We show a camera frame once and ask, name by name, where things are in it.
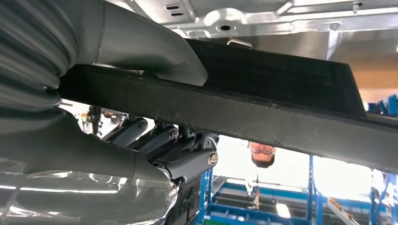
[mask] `bolt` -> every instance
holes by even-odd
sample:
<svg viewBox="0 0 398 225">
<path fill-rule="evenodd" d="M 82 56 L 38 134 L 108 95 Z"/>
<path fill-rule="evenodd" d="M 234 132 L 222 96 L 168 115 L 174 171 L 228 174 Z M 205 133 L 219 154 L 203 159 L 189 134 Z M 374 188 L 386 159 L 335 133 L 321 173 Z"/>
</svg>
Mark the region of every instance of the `bolt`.
<svg viewBox="0 0 398 225">
<path fill-rule="evenodd" d="M 217 162 L 218 162 L 218 155 L 217 155 L 217 152 L 214 151 L 214 152 L 210 153 L 210 155 L 209 155 L 209 164 L 211 166 L 215 166 L 217 164 Z"/>
<path fill-rule="evenodd" d="M 138 129 L 140 131 L 145 131 L 147 128 L 148 128 L 148 122 L 146 120 L 140 121 L 140 123 L 138 124 Z"/>
<path fill-rule="evenodd" d="M 177 191 L 175 190 L 175 189 L 173 189 L 173 190 L 171 190 L 170 191 L 170 197 L 173 197 L 173 196 L 175 196 L 177 194 Z"/>
<path fill-rule="evenodd" d="M 170 130 L 170 139 L 176 139 L 178 137 L 178 130 L 177 129 L 172 129 Z"/>
</svg>

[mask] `shiny reflective surface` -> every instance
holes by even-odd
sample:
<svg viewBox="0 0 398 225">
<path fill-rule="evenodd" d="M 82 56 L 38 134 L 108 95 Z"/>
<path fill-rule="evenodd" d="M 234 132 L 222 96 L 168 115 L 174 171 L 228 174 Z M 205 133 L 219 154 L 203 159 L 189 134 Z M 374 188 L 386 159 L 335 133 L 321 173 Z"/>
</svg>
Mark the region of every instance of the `shiny reflective surface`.
<svg viewBox="0 0 398 225">
<path fill-rule="evenodd" d="M 170 182 L 94 173 L 17 172 L 21 163 L 0 159 L 2 224 L 153 224 L 174 206 Z"/>
<path fill-rule="evenodd" d="M 393 0 L 109 0 L 186 37 L 224 38 L 309 31 L 393 29 Z"/>
</svg>

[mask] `glasses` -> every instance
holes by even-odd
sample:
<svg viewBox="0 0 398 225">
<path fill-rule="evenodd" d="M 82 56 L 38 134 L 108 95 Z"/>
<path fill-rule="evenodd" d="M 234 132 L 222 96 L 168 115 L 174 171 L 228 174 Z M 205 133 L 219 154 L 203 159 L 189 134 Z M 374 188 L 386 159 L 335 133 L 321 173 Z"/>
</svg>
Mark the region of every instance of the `glasses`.
<svg viewBox="0 0 398 225">
<path fill-rule="evenodd" d="M 252 153 L 254 154 L 264 154 L 264 155 L 268 155 L 271 156 L 275 153 L 275 151 L 273 149 L 269 150 L 269 149 L 261 149 L 261 148 L 252 148 Z"/>
</svg>

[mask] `blue metal scaffolding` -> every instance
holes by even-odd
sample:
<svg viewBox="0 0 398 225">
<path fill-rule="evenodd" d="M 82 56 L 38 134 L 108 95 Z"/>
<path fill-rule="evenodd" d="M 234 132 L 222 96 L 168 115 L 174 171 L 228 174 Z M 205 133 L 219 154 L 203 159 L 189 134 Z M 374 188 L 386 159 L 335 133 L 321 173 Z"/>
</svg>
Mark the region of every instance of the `blue metal scaffolding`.
<svg viewBox="0 0 398 225">
<path fill-rule="evenodd" d="M 307 217 L 299 218 L 299 217 L 291 217 L 291 218 L 283 218 L 277 214 L 262 212 L 257 210 L 249 210 L 238 207 L 220 205 L 213 203 L 213 196 L 217 193 L 217 190 L 213 192 L 213 172 L 209 170 L 202 175 L 202 183 L 200 190 L 200 199 L 199 199 L 199 212 L 197 216 L 196 223 L 203 224 L 204 220 L 210 220 L 212 222 L 219 222 L 224 224 L 247 224 L 247 225 L 258 225 L 258 224 L 267 224 L 271 225 L 271 223 L 280 223 L 283 225 L 310 225 L 312 224 L 312 206 L 313 202 L 315 202 L 316 207 L 316 225 L 322 225 L 322 210 L 323 204 L 326 202 L 326 199 L 322 197 L 321 193 L 318 192 L 315 188 L 314 183 L 314 167 L 313 167 L 313 157 L 310 157 L 309 161 L 309 181 L 308 181 L 308 194 L 307 195 Z M 230 187 L 234 189 L 245 188 L 239 187 L 239 185 L 233 184 L 223 184 L 219 187 L 225 188 Z M 258 187 L 261 194 L 266 194 L 269 192 L 267 188 Z M 281 195 L 288 195 L 285 191 L 281 191 Z"/>
<path fill-rule="evenodd" d="M 294 199 L 300 199 L 307 202 L 306 218 L 291 217 L 283 218 L 274 213 L 268 213 L 258 210 L 250 210 L 239 207 L 232 207 L 227 205 L 221 205 L 214 203 L 213 196 L 215 196 L 219 190 L 233 189 L 246 191 L 246 187 L 241 184 L 223 183 L 215 191 L 213 190 L 213 171 L 209 170 L 202 175 L 202 183 L 200 190 L 199 199 L 199 211 L 195 224 L 203 224 L 205 220 L 212 222 L 239 225 L 270 225 L 271 223 L 280 223 L 283 225 L 322 225 L 323 224 L 323 209 L 328 202 L 328 198 L 322 196 L 322 194 L 316 189 L 314 181 L 314 165 L 313 156 L 310 156 L 309 160 L 309 179 L 308 179 L 308 192 L 292 192 L 286 190 L 277 190 L 271 188 L 259 188 L 259 192 L 262 195 L 275 195 L 278 197 L 288 197 Z M 380 193 L 378 201 L 375 201 L 375 189 L 372 188 L 370 191 L 371 203 L 363 203 L 359 201 L 351 201 L 339 199 L 337 200 L 342 206 L 350 206 L 354 208 L 361 208 L 369 211 L 369 224 L 376 225 L 378 221 L 379 213 L 385 212 L 386 207 L 383 206 L 382 200 L 387 194 L 388 187 L 394 187 L 395 195 L 393 195 L 395 204 L 391 206 L 391 221 L 394 223 L 398 222 L 398 194 L 397 194 L 397 176 L 394 174 L 388 174 L 385 179 L 385 190 Z M 315 206 L 315 218 L 313 218 L 313 207 Z"/>
</svg>

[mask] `person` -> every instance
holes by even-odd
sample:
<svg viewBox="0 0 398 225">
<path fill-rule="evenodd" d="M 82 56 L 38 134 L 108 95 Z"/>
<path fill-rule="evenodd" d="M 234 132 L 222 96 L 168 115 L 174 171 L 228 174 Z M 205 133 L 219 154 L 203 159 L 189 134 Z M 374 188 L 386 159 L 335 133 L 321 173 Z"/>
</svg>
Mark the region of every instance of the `person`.
<svg viewBox="0 0 398 225">
<path fill-rule="evenodd" d="M 268 168 L 274 164 L 275 147 L 255 142 L 249 142 L 248 147 L 252 155 L 252 162 L 256 167 Z"/>
<path fill-rule="evenodd" d="M 247 170 L 246 189 L 250 196 L 255 183 L 259 183 L 258 168 L 266 169 L 274 164 L 276 149 L 273 146 L 255 142 L 249 142 L 247 149 L 250 151 L 252 162 L 255 165 L 255 168 Z"/>
</svg>

